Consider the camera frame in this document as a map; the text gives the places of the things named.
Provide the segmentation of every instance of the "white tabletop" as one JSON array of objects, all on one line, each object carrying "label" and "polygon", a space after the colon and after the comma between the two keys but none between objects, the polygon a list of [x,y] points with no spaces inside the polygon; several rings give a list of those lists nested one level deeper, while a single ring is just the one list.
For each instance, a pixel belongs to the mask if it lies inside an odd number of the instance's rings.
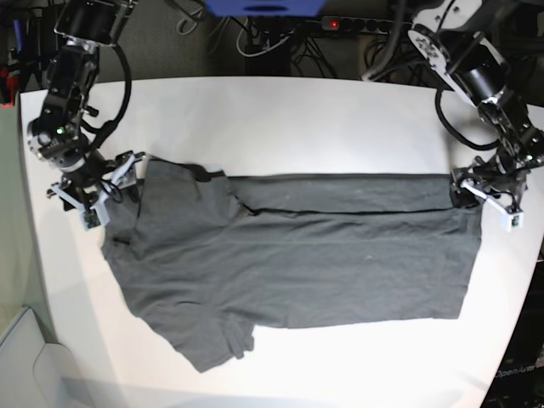
[{"label": "white tabletop", "polygon": [[[44,93],[22,97],[23,126]],[[122,84],[93,88],[99,124],[112,118]],[[445,114],[470,139],[490,140],[454,94]],[[544,110],[531,108],[544,128]],[[112,158],[146,151],[228,175],[448,173],[475,152],[451,141],[434,91],[300,78],[142,81]],[[99,250],[102,229],[84,232],[45,191],[60,174],[25,151],[32,210],[51,313],[98,407],[479,407],[515,327],[544,234],[544,172],[524,196],[525,227],[508,234],[484,208],[483,242],[458,320],[410,320],[278,330],[257,327],[243,360],[199,374],[129,313]]]}]

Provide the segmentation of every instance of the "gray t-shirt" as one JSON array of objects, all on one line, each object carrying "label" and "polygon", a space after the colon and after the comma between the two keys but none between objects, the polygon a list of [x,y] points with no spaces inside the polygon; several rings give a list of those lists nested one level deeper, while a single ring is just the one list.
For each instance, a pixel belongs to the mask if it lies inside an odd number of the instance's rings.
[{"label": "gray t-shirt", "polygon": [[481,207],[447,175],[227,178],[150,161],[141,203],[110,203],[104,255],[131,312],[198,371],[255,325],[455,319]]}]

